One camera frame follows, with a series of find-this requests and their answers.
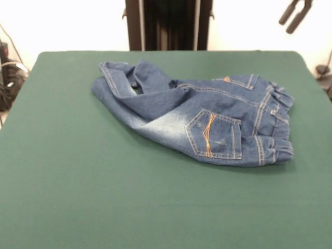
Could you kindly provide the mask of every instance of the black cable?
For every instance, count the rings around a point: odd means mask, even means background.
[[[12,41],[12,39],[11,39],[11,37],[8,35],[8,33],[5,31],[4,27],[2,27],[1,23],[0,23],[0,28],[1,28],[2,31],[5,33],[5,35],[9,38],[9,40],[10,40],[10,42],[11,42],[11,44],[12,44],[14,50],[15,50],[15,53],[17,54],[18,58],[20,59],[20,62],[21,62],[22,64],[24,64],[23,61],[22,61],[22,58],[21,58],[20,54],[18,53],[18,51],[17,51],[17,49],[16,49],[16,47],[15,47],[14,42]]]

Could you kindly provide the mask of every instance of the blue denim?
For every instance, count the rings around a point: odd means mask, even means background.
[[[93,94],[139,134],[199,161],[256,167],[292,159],[293,98],[258,75],[171,79],[155,65],[101,63]]]

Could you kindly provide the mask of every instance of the garment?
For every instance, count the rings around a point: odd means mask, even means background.
[[[292,159],[294,99],[258,75],[171,79],[145,60],[101,63],[93,94],[139,134],[199,161],[256,167]]]

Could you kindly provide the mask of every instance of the black stand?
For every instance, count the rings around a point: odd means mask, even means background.
[[[126,0],[130,50],[206,50],[212,0]]]

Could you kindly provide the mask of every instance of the white wall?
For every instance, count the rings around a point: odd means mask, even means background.
[[[214,0],[209,50],[296,50],[314,72],[332,48],[332,2],[313,7],[293,35],[278,20],[291,0]],[[12,36],[24,63],[42,51],[129,50],[125,0],[16,0],[2,3],[0,23]],[[0,31],[3,41],[6,37]]]
[[[311,72],[326,64],[332,49],[332,2],[313,1],[313,6],[292,35],[286,33],[289,21],[278,21],[292,0],[214,0],[215,20],[210,19],[209,50],[294,50],[305,59]]]
[[[125,0],[1,2],[9,11],[1,11],[0,23],[29,68],[42,51],[129,50],[127,20],[121,19]]]

